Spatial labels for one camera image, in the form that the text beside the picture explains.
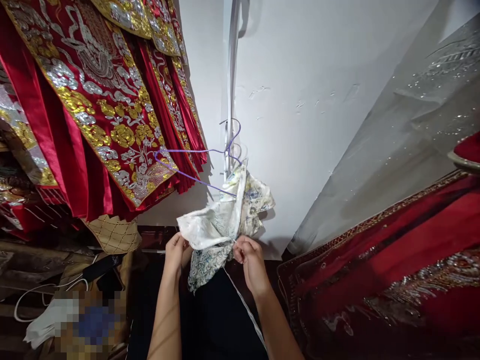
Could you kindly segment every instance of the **white string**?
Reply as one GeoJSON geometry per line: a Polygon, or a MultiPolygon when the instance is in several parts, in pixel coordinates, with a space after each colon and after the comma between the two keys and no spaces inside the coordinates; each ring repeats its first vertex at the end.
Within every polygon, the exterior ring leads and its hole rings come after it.
{"type": "MultiPolygon", "coordinates": [[[[95,257],[93,258],[93,261],[91,262],[92,264],[97,261],[97,258],[99,257],[100,254],[97,254],[95,255],[95,257]]],[[[85,282],[86,284],[86,290],[85,291],[88,291],[89,290],[89,282],[84,279],[84,278],[81,278],[83,276],[83,273],[81,273],[80,275],[78,275],[76,278],[74,278],[72,281],[70,281],[69,283],[66,283],[66,284],[63,284],[63,285],[55,285],[54,283],[50,283],[50,284],[43,284],[43,285],[40,285],[40,286],[37,286],[37,287],[34,287],[34,288],[31,288],[30,290],[27,290],[25,291],[22,296],[20,296],[20,298],[18,299],[18,301],[16,302],[15,304],[15,309],[13,309],[13,317],[15,318],[15,320],[17,320],[19,323],[31,323],[32,321],[38,319],[38,317],[36,318],[33,318],[33,319],[21,319],[19,318],[19,314],[18,314],[18,311],[19,311],[19,304],[20,304],[20,300],[22,300],[22,298],[27,295],[29,292],[32,292],[33,290],[37,290],[37,289],[40,289],[40,288],[43,288],[43,287],[46,287],[46,286],[52,286],[54,288],[63,288],[63,287],[66,287],[68,285],[70,285],[70,287],[68,287],[65,291],[69,291],[71,288],[73,288],[75,285],[77,285],[79,282],[85,282]]],[[[45,298],[44,298],[45,294],[42,292],[41,293],[41,302],[43,303],[44,306],[48,306],[50,305],[50,303],[45,303],[45,298]]]]}

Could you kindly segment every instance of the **red pleated fabric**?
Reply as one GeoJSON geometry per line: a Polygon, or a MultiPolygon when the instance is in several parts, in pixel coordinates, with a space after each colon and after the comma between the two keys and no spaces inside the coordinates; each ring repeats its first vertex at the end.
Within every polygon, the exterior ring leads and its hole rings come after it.
{"type": "MultiPolygon", "coordinates": [[[[140,73],[142,74],[145,87],[150,94],[153,109],[155,110],[158,118],[162,119],[162,121],[160,121],[159,123],[161,133],[163,134],[165,140],[165,147],[167,149],[182,149],[183,146],[176,134],[175,125],[172,121],[169,109],[162,95],[158,80],[155,76],[152,64],[150,62],[147,47],[153,45],[151,44],[151,42],[143,41],[141,39],[138,41],[137,45],[139,53],[141,54],[141,59],[140,56],[136,57],[136,64],[140,73]]],[[[199,178],[189,160],[187,153],[172,152],[170,156],[182,172],[190,175],[191,177],[199,178]]],[[[189,179],[188,177],[182,176],[180,174],[177,174],[176,176],[179,177],[179,182],[176,184],[175,188],[177,189],[179,194],[186,192],[190,187],[195,184],[195,181],[189,179]]]]}
{"type": "MultiPolygon", "coordinates": [[[[173,82],[173,88],[177,96],[178,106],[180,108],[181,117],[183,118],[183,123],[185,125],[190,146],[193,150],[205,150],[204,140],[197,127],[197,121],[192,114],[189,102],[187,101],[187,95],[185,94],[184,88],[180,82],[178,70],[176,69],[171,57],[166,56],[166,62],[168,64],[171,80],[173,82]]],[[[197,169],[201,169],[202,165],[207,163],[206,152],[193,152],[191,156],[195,161],[195,166],[197,169]]]]}

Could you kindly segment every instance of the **white patterned cloth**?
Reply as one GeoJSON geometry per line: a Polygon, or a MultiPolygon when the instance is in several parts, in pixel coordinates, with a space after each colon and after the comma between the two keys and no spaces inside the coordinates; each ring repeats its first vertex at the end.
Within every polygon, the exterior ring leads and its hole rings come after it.
{"type": "Polygon", "coordinates": [[[247,160],[228,177],[220,200],[177,218],[182,236],[194,249],[188,288],[195,292],[233,258],[240,234],[252,237],[263,226],[258,214],[275,206],[270,188],[247,171],[247,160]]]}

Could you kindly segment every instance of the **red embroidered garment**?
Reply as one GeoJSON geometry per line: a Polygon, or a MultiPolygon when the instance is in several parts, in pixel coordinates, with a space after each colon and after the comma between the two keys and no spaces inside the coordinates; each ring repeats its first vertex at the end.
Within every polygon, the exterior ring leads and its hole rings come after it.
{"type": "Polygon", "coordinates": [[[454,173],[278,267],[311,359],[480,350],[480,178],[454,173]]]}
{"type": "Polygon", "coordinates": [[[0,61],[73,216],[129,221],[194,184],[175,170],[198,178],[206,154],[166,151],[205,149],[172,2],[126,7],[129,19],[145,12],[158,29],[118,23],[107,1],[1,3],[0,61]]]}

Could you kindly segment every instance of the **gold embroidery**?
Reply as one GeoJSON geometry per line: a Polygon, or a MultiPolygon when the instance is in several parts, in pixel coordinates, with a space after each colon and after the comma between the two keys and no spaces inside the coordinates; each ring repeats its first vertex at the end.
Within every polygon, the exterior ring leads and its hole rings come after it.
{"type": "Polygon", "coordinates": [[[148,113],[148,120],[150,120],[150,126],[152,127],[152,129],[155,129],[156,127],[160,127],[159,121],[157,120],[157,116],[153,111],[148,113]]]}
{"type": "Polygon", "coordinates": [[[153,182],[149,182],[147,185],[146,185],[146,188],[147,189],[151,189],[151,191],[153,191],[155,189],[155,184],[153,182]]]}
{"type": "Polygon", "coordinates": [[[105,161],[105,166],[112,173],[117,172],[122,168],[117,160],[105,161]]]}
{"type": "Polygon", "coordinates": [[[480,247],[457,252],[396,281],[383,295],[401,303],[422,305],[435,297],[434,291],[446,293],[452,288],[480,287],[480,247]]]}
{"type": "Polygon", "coordinates": [[[41,173],[41,184],[53,184],[57,183],[55,180],[54,175],[52,174],[52,170],[49,167],[45,167],[41,173]]]}
{"type": "MultiPolygon", "coordinates": [[[[134,135],[136,127],[145,125],[146,117],[149,117],[150,121],[152,121],[151,119],[156,120],[156,118],[148,116],[149,113],[153,112],[153,106],[122,32],[116,26],[107,24],[101,16],[97,15],[97,12],[92,9],[88,2],[77,3],[72,1],[66,1],[68,4],[72,4],[69,11],[76,13],[74,17],[69,17],[72,23],[69,29],[74,29],[76,26],[75,29],[81,31],[66,32],[64,27],[69,26],[69,24],[52,23],[52,19],[58,19],[59,17],[58,14],[56,14],[56,17],[52,16],[53,12],[66,11],[66,5],[56,10],[49,8],[49,5],[47,5],[46,9],[40,10],[37,2],[30,4],[21,1],[20,6],[17,2],[1,0],[8,16],[13,21],[16,30],[28,46],[43,74],[57,92],[65,108],[72,115],[100,160],[105,164],[109,160],[118,158],[117,150],[109,147],[112,140],[123,148],[132,146],[127,152],[121,154],[122,164],[119,163],[118,171],[110,171],[110,169],[116,169],[117,166],[107,166],[107,164],[105,166],[115,182],[125,191],[125,194],[135,206],[139,207],[151,193],[147,189],[148,182],[152,181],[155,186],[160,185],[175,173],[177,166],[170,154],[165,151],[165,148],[159,150],[162,156],[168,159],[167,162],[174,170],[153,162],[154,152],[152,149],[158,147],[154,141],[147,143],[144,140],[143,146],[137,147],[134,145],[136,142],[134,135]],[[25,19],[28,20],[25,23],[26,27],[19,26],[20,17],[22,24],[25,19]],[[50,33],[50,30],[46,30],[46,33],[53,38],[53,44],[61,44],[60,59],[55,61],[52,61],[51,58],[40,59],[38,51],[27,40],[26,32],[35,32],[39,28],[43,29],[42,22],[46,22],[49,29],[63,30],[63,33],[58,31],[50,33]],[[95,31],[92,31],[89,25],[94,26],[95,31]],[[55,64],[58,71],[47,71],[47,64],[55,64]],[[86,81],[86,75],[93,81],[86,81]],[[82,89],[84,91],[82,94],[88,98],[75,91],[77,89],[78,91],[82,89]],[[111,98],[114,103],[107,104],[105,102],[102,108],[102,103],[97,103],[97,95],[101,95],[106,101],[111,98]],[[98,106],[99,110],[104,113],[104,117],[93,116],[95,109],[89,99],[94,98],[94,106],[98,106]],[[102,121],[102,123],[97,125],[97,120],[102,121]],[[136,181],[133,182],[131,180],[133,169],[128,166],[125,169],[124,166],[129,165],[131,167],[130,164],[133,164],[134,167],[138,165],[139,169],[141,168],[141,172],[136,173],[136,181]]],[[[160,136],[162,136],[161,130],[156,127],[154,137],[158,138],[160,136]]]]}
{"type": "Polygon", "coordinates": [[[3,140],[8,144],[0,151],[11,151],[23,171],[34,185],[58,186],[48,163],[37,144],[28,119],[18,102],[10,79],[0,65],[0,120],[3,140]]]}
{"type": "Polygon", "coordinates": [[[134,132],[124,124],[116,125],[110,133],[111,139],[122,148],[128,148],[135,142],[134,132]]]}
{"type": "Polygon", "coordinates": [[[121,186],[121,189],[130,199],[133,200],[135,198],[135,194],[134,194],[134,192],[132,191],[131,188],[128,188],[126,186],[121,186]]]}
{"type": "Polygon", "coordinates": [[[120,105],[117,105],[114,109],[113,106],[108,105],[107,100],[104,100],[104,99],[98,100],[96,103],[100,105],[101,112],[108,117],[114,117],[116,108],[120,107],[120,105]]]}
{"type": "Polygon", "coordinates": [[[112,140],[110,139],[110,136],[105,133],[105,130],[103,130],[100,126],[95,124],[92,126],[83,125],[81,129],[86,130],[83,131],[83,135],[85,135],[86,139],[89,140],[93,146],[110,146],[112,140]]]}
{"type": "Polygon", "coordinates": [[[140,145],[141,141],[145,138],[150,138],[150,139],[154,138],[154,134],[152,134],[152,129],[147,124],[138,125],[136,127],[135,132],[136,132],[136,142],[138,145],[140,145]]]}
{"type": "Polygon", "coordinates": [[[14,127],[13,131],[21,140],[24,149],[30,150],[37,145],[37,141],[34,138],[34,133],[32,132],[30,125],[24,122],[18,122],[17,127],[14,127]]]}
{"type": "Polygon", "coordinates": [[[143,0],[91,0],[100,13],[120,28],[141,38],[151,39],[143,0]]]}

